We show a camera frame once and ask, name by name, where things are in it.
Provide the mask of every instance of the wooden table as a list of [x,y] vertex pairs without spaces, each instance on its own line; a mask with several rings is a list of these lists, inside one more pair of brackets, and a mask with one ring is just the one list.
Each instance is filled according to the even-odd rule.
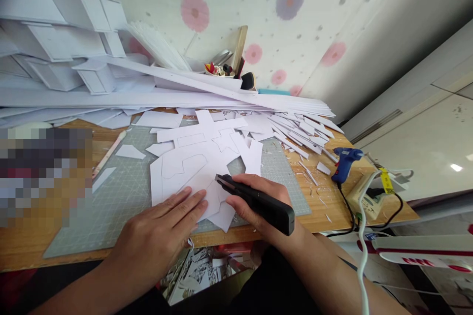
[[[158,111],[174,112],[175,110],[157,109]],[[96,126],[81,120],[76,120],[63,126],[64,128],[91,128],[93,130],[93,166],[96,166],[107,149],[115,142],[118,134],[124,130],[109,130]],[[353,147],[343,134],[334,132],[335,139],[331,139],[326,148],[332,151],[336,147]],[[327,176],[316,169],[319,161],[323,162],[331,172],[334,173],[335,166],[333,162],[324,154],[317,155],[310,153],[309,160],[304,160],[303,164],[311,171],[318,182],[315,186],[308,179],[306,174],[302,174],[304,169],[298,164],[300,161],[297,153],[285,151],[297,180],[306,197],[312,214],[298,217],[302,224],[312,233],[348,229],[351,226],[349,212],[344,204],[336,185],[332,182],[330,176]],[[343,184],[343,191],[347,195],[356,185],[364,174],[375,171],[375,168],[365,159],[356,161],[351,168],[348,180]],[[380,217],[374,224],[382,224],[398,209],[399,201],[395,196],[387,198],[384,202]],[[418,215],[405,204],[403,210],[394,218],[394,221],[408,221],[418,219]],[[96,250],[91,252],[77,253],[65,256],[59,256],[49,259],[43,259],[42,255],[47,249],[59,226],[46,226],[41,228],[0,228],[0,271],[10,271],[18,269],[36,268],[64,263],[83,262],[89,260],[103,259],[111,249]],[[231,228],[228,233],[223,231],[210,231],[194,235],[192,240],[196,247],[231,244],[242,241],[259,240],[261,236],[250,225]]]

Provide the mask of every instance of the wallpaper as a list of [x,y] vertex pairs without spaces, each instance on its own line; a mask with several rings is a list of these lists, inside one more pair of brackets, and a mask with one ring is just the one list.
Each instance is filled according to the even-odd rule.
[[[158,28],[188,57],[208,61],[223,49],[234,50],[238,28],[248,25],[243,72],[252,71],[257,88],[322,98],[317,85],[331,82],[331,70],[356,51],[382,0],[120,0],[128,21]],[[140,44],[124,38],[130,50]]]

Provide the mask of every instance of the left hand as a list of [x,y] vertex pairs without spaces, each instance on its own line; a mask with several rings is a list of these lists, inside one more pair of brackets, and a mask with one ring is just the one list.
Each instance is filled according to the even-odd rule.
[[131,218],[96,273],[120,283],[134,299],[151,289],[175,263],[207,209],[204,189],[188,198],[190,193],[186,187]]

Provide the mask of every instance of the pink flower pattern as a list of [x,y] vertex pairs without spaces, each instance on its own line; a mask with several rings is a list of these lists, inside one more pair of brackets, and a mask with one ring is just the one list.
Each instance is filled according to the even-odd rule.
[[302,91],[302,86],[301,85],[294,85],[289,90],[289,92],[291,93],[291,96],[299,96],[301,91]]
[[287,77],[286,71],[280,69],[272,75],[271,82],[274,85],[278,86],[278,85],[281,85],[286,80],[286,77]]
[[343,42],[332,44],[321,59],[323,66],[333,66],[343,57],[346,52],[346,45]]
[[207,3],[204,0],[182,0],[181,16],[187,27],[196,31],[204,31],[210,16]]
[[263,50],[258,44],[251,44],[245,52],[245,60],[248,64],[256,64],[263,56]]
[[130,38],[130,41],[128,42],[128,48],[130,49],[130,52],[132,53],[140,53],[147,56],[148,59],[154,60],[153,56],[149,54],[146,48],[144,48],[143,45],[140,42],[138,42],[138,40],[135,37]]

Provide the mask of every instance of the cutting mat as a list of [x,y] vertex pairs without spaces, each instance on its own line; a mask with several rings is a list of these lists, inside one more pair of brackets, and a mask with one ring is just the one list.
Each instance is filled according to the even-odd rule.
[[[197,124],[197,121],[183,120],[181,126],[192,124]],[[74,217],[70,218],[69,227],[58,232],[44,258],[113,247],[123,225],[151,206],[149,165],[157,157],[145,150],[156,143],[156,134],[149,131],[150,128],[131,126],[121,144],[134,145],[146,157],[139,160],[112,155],[102,172],[108,167],[116,167],[116,170],[92,197],[86,198],[84,206],[71,210],[70,215]],[[296,215],[310,214],[311,209],[280,143],[276,139],[267,139],[263,143],[262,176],[286,186]],[[231,175],[244,172],[241,158],[232,161],[228,170]],[[231,227],[244,224],[247,223],[236,215]],[[218,230],[218,227],[203,220],[195,233],[213,230]]]

